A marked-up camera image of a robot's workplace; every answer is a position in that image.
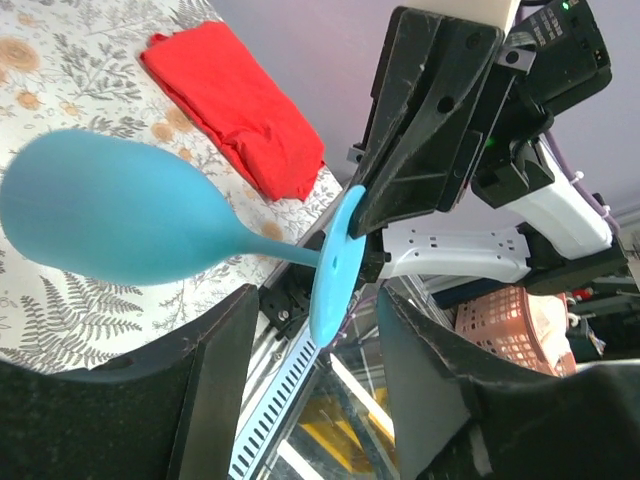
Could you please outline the aluminium mounting rail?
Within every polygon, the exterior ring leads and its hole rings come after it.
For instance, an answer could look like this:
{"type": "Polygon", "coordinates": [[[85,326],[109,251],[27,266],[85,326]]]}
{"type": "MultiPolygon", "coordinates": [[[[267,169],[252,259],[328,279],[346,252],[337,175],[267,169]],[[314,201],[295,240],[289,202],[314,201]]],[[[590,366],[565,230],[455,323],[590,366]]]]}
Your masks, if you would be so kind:
{"type": "Polygon", "coordinates": [[[334,340],[341,327],[365,251],[365,238],[354,239],[349,235],[351,216],[364,195],[365,187],[356,185],[341,197],[322,249],[307,254],[316,268],[310,307],[303,315],[308,323],[237,434],[228,472],[230,479],[249,479],[257,470],[320,349],[334,340]]]}

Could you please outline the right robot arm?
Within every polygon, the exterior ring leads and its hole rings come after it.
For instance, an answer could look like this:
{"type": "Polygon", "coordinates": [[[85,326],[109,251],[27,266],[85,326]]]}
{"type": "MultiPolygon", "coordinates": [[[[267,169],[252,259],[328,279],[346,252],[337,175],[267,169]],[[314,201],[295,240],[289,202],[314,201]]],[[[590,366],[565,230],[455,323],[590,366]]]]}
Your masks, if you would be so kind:
{"type": "Polygon", "coordinates": [[[603,90],[611,62],[590,6],[546,1],[498,25],[451,4],[391,14],[363,140],[364,196],[349,227],[361,279],[447,276],[465,300],[519,285],[568,292],[626,263],[604,204],[547,132],[603,90]]]}

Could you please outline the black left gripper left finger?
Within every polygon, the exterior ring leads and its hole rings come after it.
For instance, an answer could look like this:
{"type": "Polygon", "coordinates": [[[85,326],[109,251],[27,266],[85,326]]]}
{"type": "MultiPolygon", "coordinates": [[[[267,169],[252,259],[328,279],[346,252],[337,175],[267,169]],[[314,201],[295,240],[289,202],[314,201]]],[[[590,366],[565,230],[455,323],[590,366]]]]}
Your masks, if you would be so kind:
{"type": "Polygon", "coordinates": [[[245,284],[92,370],[1,366],[5,479],[224,479],[259,313],[245,284]]]}

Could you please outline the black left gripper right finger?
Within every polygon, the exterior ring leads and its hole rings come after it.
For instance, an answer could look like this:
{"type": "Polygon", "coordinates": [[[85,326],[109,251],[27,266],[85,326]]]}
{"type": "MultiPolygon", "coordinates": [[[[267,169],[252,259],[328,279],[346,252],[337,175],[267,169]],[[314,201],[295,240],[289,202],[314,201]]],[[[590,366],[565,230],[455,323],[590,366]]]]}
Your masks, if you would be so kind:
{"type": "Polygon", "coordinates": [[[639,369],[547,376],[503,360],[389,289],[376,313],[404,479],[635,479],[639,369]]]}

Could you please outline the floral tablecloth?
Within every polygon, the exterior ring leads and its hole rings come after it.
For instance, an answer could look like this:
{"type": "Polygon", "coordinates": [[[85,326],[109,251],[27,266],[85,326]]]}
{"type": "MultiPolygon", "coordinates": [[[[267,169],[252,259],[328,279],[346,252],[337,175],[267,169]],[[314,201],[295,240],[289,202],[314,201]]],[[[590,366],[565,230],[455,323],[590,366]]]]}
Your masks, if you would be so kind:
{"type": "Polygon", "coordinates": [[[340,192],[322,169],[303,201],[259,194],[141,63],[156,33],[219,25],[208,1],[1,5],[1,356],[40,373],[91,369],[186,323],[276,260],[177,267],[182,228],[217,205],[297,243],[340,192]]]}

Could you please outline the red folded cloth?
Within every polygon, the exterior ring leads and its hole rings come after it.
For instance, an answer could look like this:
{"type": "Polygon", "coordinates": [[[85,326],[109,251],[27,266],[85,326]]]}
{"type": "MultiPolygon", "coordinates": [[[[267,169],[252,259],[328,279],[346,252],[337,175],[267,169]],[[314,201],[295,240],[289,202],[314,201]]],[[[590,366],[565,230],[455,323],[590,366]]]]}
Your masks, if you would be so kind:
{"type": "Polygon", "coordinates": [[[235,170],[272,201],[306,200],[324,167],[319,135],[223,22],[156,33],[141,63],[235,170]]]}

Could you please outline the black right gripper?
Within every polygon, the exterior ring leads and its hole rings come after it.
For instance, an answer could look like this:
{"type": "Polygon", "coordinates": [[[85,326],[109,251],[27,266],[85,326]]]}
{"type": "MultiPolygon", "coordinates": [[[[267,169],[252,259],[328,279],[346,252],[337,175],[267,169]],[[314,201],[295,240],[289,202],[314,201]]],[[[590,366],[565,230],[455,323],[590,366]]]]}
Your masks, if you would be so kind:
{"type": "Polygon", "coordinates": [[[536,53],[503,42],[495,26],[410,7],[392,12],[352,180],[366,189],[352,236],[449,212],[471,186],[496,208],[529,185],[515,132],[498,124],[536,53]]]}

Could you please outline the pink plastic crate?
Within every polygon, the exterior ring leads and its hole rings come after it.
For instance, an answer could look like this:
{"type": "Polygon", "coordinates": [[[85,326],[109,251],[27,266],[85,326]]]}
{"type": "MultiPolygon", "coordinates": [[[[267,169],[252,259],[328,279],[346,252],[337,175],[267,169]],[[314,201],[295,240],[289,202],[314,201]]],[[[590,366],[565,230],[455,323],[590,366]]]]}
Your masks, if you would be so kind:
{"type": "Polygon", "coordinates": [[[514,286],[460,305],[455,320],[456,333],[482,349],[557,377],[576,372],[569,326],[565,295],[531,295],[514,286]]]}

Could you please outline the blue wine glass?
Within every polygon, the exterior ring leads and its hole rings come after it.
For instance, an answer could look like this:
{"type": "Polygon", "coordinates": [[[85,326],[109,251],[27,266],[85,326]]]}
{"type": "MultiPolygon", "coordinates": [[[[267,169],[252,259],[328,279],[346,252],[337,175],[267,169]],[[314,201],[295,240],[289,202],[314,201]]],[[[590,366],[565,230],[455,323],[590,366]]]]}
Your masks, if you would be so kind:
{"type": "Polygon", "coordinates": [[[16,154],[1,180],[1,226],[29,260],[121,285],[171,283],[244,254],[316,270],[312,249],[250,231],[181,158],[77,129],[16,154]]]}

